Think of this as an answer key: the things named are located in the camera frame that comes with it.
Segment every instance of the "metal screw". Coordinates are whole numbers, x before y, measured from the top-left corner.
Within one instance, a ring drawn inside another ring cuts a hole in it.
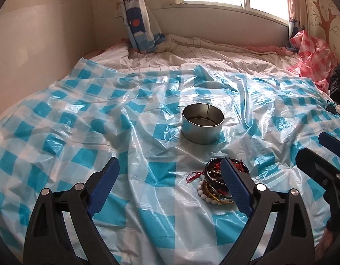
[[[41,191],[41,194],[42,195],[48,195],[50,192],[50,190],[48,188],[44,188],[42,191]]]
[[[339,173],[336,175],[336,178],[338,178],[340,180],[340,174]]]
[[[74,186],[74,189],[75,190],[82,190],[84,188],[84,184],[83,183],[77,183],[75,186]]]
[[[259,191],[265,191],[265,190],[267,189],[267,187],[266,187],[264,184],[262,184],[262,183],[257,184],[257,185],[256,185],[256,188],[257,188]]]
[[[299,191],[297,189],[291,189],[291,194],[294,196],[298,196],[299,195]]]

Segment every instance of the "wall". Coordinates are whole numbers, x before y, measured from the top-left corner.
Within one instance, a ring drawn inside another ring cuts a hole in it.
[[[95,49],[90,0],[7,0],[0,11],[0,114]]]
[[[195,5],[153,10],[165,34],[236,46],[286,45],[287,26],[235,10]]]
[[[117,16],[119,0],[92,0],[96,42],[105,49],[127,37],[121,17]],[[277,45],[287,42],[288,28],[268,19],[248,15],[227,7],[186,5],[172,7],[175,0],[145,0],[152,9],[164,34],[198,37],[234,45]]]
[[[340,62],[340,12],[332,0],[306,0],[308,32],[327,41]]]

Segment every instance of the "window frame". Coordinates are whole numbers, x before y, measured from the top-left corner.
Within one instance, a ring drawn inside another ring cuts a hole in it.
[[[196,1],[184,1],[184,0],[175,0],[175,4],[170,5],[170,8],[177,8],[177,7],[203,7],[203,8],[215,8],[215,9],[226,9],[226,10],[233,10],[238,11],[241,13],[246,13],[258,17],[262,17],[268,19],[273,22],[277,22],[284,26],[289,26],[289,21],[279,18],[277,16],[271,15],[269,13],[253,9],[250,5],[250,0],[243,0],[241,1],[242,6],[226,4],[226,3],[216,3],[216,2],[196,2]]]

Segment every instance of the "black plastic bag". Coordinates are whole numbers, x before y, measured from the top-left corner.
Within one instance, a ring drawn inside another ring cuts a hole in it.
[[[329,89],[333,101],[340,105],[340,64],[334,69]]]

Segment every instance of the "white bed sheet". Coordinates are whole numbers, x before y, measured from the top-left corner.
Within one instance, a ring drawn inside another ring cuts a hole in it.
[[[92,59],[108,68],[134,72],[191,70],[197,65],[215,71],[247,73],[254,76],[296,76],[287,69],[299,61],[297,54],[279,56],[256,53],[242,47],[214,44],[198,38],[168,35],[157,53],[139,54],[128,43],[114,46]]]

